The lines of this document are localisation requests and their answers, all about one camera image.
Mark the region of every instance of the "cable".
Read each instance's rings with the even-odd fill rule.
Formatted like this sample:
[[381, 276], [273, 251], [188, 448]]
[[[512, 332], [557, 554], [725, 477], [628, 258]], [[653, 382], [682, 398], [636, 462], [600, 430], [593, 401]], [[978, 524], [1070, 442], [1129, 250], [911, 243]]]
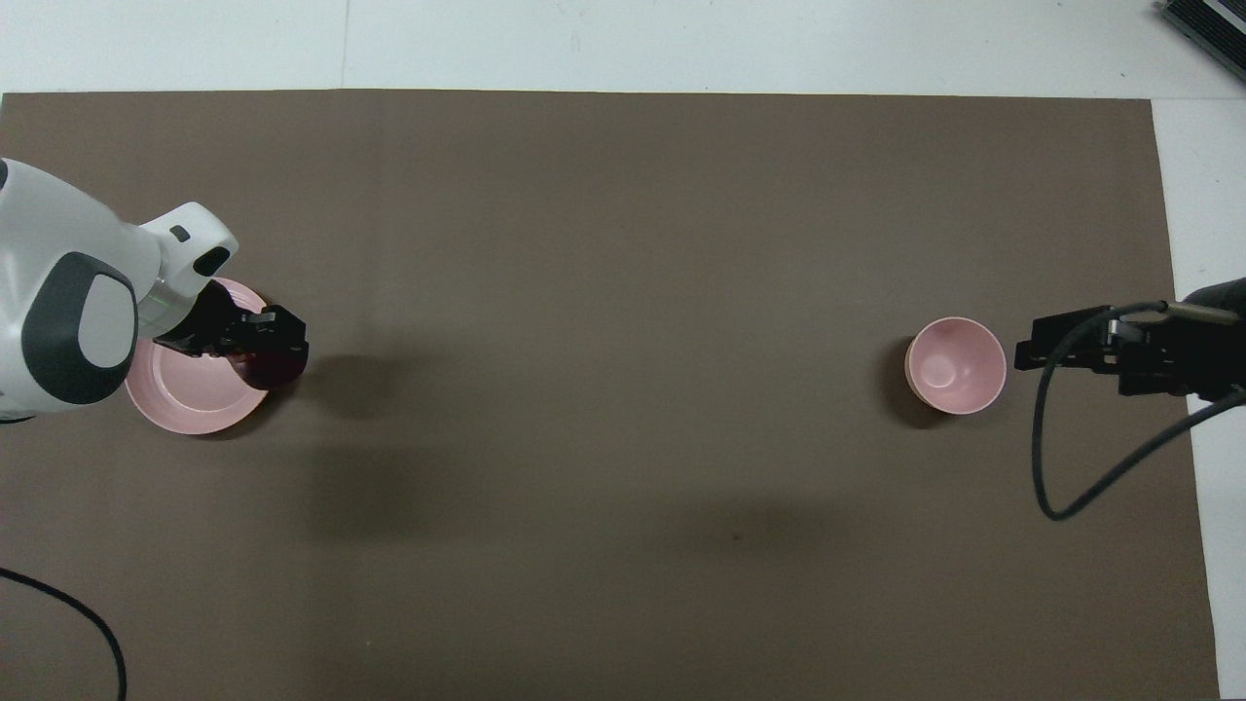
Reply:
[[12, 570], [6, 570], [4, 568], [0, 568], [0, 578], [16, 581], [17, 584], [24, 584], [36, 591], [51, 596], [52, 599], [62, 601], [95, 624], [95, 628], [100, 629], [100, 633], [103, 634], [103, 639], [108, 641], [108, 650], [112, 651], [112, 661], [117, 665], [117, 701], [126, 700], [126, 660], [121, 656], [121, 644], [117, 642], [117, 637], [112, 635], [112, 630], [108, 628], [108, 624], [103, 623], [103, 619], [101, 619], [98, 614], [92, 611], [86, 604], [50, 584], [39, 581], [37, 579], [29, 578]]
[[1114, 309], [1101, 311], [1075, 325], [1073, 330], [1067, 332], [1064, 337], [1060, 339], [1060, 342], [1055, 345], [1055, 349], [1052, 350], [1052, 356], [1047, 360], [1047, 366], [1043, 369], [1043, 377], [1038, 381], [1038, 396], [1034, 398], [1034, 427], [1033, 433], [1030, 435], [1030, 471], [1034, 478], [1034, 496], [1038, 498], [1038, 508], [1053, 522], [1063, 522], [1075, 515], [1082, 509], [1085, 509], [1088, 504], [1094, 502], [1105, 489], [1111, 487], [1113, 483], [1124, 477], [1125, 473], [1133, 469], [1138, 463], [1143, 462], [1143, 459], [1148, 456], [1160, 449], [1165, 443], [1212, 417], [1222, 415], [1234, 407], [1246, 405], [1246, 391], [1237, 388], [1236, 393], [1230, 395], [1209, 407], [1199, 410], [1197, 412], [1155, 435], [1155, 437], [1146, 443], [1139, 446], [1133, 453], [1126, 456], [1121, 462], [1116, 463], [1115, 467], [1099, 478], [1099, 482], [1094, 483], [1090, 489], [1083, 492], [1080, 497], [1074, 499], [1073, 503], [1064, 509], [1057, 512], [1052, 508], [1052, 503], [1047, 498], [1047, 487], [1043, 483], [1043, 412], [1047, 410], [1047, 391], [1052, 383], [1052, 376], [1055, 375], [1055, 369], [1062, 361], [1064, 361], [1065, 357], [1068, 357], [1069, 350], [1073, 349], [1073, 345], [1082, 340], [1082, 337], [1087, 334], [1094, 332], [1100, 324], [1129, 314], [1136, 314], [1139, 311], [1163, 311], [1166, 308], [1166, 301], [1140, 301], [1138, 304], [1126, 304], [1124, 306], [1116, 306]]

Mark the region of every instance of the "brown tabletop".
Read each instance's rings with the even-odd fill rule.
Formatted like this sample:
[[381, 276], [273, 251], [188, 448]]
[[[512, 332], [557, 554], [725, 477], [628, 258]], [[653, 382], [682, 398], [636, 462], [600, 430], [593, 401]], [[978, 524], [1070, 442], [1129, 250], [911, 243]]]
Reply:
[[[907, 339], [1171, 295], [1140, 101], [6, 95], [0, 152], [198, 200], [309, 325], [212, 438], [125, 392], [0, 432], [0, 564], [131, 697], [1215, 696], [1189, 442], [1080, 517], [1035, 374], [947, 418]], [[1063, 503], [1181, 417], [1069, 371]], [[0, 584], [0, 697], [107, 649]]]

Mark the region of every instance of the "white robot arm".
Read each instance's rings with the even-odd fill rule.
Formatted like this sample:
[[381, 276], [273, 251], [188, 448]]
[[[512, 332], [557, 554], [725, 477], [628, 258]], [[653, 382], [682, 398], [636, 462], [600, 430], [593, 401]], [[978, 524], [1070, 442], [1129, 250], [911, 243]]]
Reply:
[[[212, 281], [237, 249], [197, 203], [133, 225], [39, 168], [0, 159], [0, 422], [108, 397], [138, 336], [191, 356], [228, 356], [257, 387], [298, 377], [302, 321], [275, 305], [238, 309]], [[274, 347], [282, 372], [247, 372]]]

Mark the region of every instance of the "white table surface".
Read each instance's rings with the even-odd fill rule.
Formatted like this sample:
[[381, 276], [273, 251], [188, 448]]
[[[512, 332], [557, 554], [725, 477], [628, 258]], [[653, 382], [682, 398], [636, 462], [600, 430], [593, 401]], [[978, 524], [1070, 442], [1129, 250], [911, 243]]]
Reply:
[[[0, 92], [318, 87], [1150, 98], [1177, 295], [1246, 275], [1246, 83], [1148, 0], [0, 0]], [[1194, 432], [1237, 697], [1244, 437]]]

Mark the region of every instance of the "bowl rim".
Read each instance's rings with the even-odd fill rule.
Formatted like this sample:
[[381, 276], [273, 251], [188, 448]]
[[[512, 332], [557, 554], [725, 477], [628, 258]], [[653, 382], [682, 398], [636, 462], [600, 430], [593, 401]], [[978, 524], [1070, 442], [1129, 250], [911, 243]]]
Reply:
[[[979, 329], [987, 331], [987, 336], [991, 337], [991, 340], [994, 341], [996, 350], [998, 350], [998, 352], [999, 352], [999, 364], [1001, 364], [1001, 366], [1004, 370], [1003, 376], [999, 379], [999, 386], [996, 387], [996, 391], [994, 391], [994, 393], [991, 395], [991, 398], [987, 400], [986, 402], [983, 402], [982, 406], [974, 407], [972, 410], [967, 410], [967, 411], [952, 411], [952, 410], [947, 410], [947, 408], [939, 407], [933, 401], [931, 401], [925, 395], [922, 395], [922, 391], [918, 390], [917, 383], [913, 382], [913, 346], [917, 345], [917, 339], [920, 339], [922, 336], [922, 334], [925, 334], [932, 326], [942, 324], [942, 322], [947, 322], [947, 321], [969, 321], [971, 324], [973, 324], [973, 325], [978, 326]], [[932, 407], [934, 410], [938, 410], [939, 412], [943, 412], [944, 415], [952, 415], [952, 416], [957, 416], [957, 417], [964, 417], [964, 416], [968, 416], [968, 415], [977, 415], [978, 412], [981, 412], [981, 411], [986, 410], [987, 407], [994, 405], [996, 400], [999, 400], [999, 396], [1003, 393], [1004, 385], [1007, 385], [1007, 382], [1008, 382], [1008, 355], [1004, 354], [1004, 346], [1003, 346], [1003, 342], [999, 341], [999, 336], [997, 336], [994, 334], [994, 331], [992, 331], [989, 327], [987, 327], [987, 325], [983, 324], [982, 321], [979, 321], [977, 319], [971, 319], [969, 316], [954, 316], [954, 315], [953, 316], [939, 316], [939, 318], [932, 320], [931, 322], [923, 325], [922, 329], [920, 331], [917, 331], [916, 335], [913, 335], [913, 339], [908, 341], [908, 347], [905, 350], [905, 380], [908, 381], [908, 388], [913, 391], [913, 395], [916, 395], [918, 400], [921, 400], [922, 402], [925, 402], [927, 406], [930, 406], [930, 407]]]

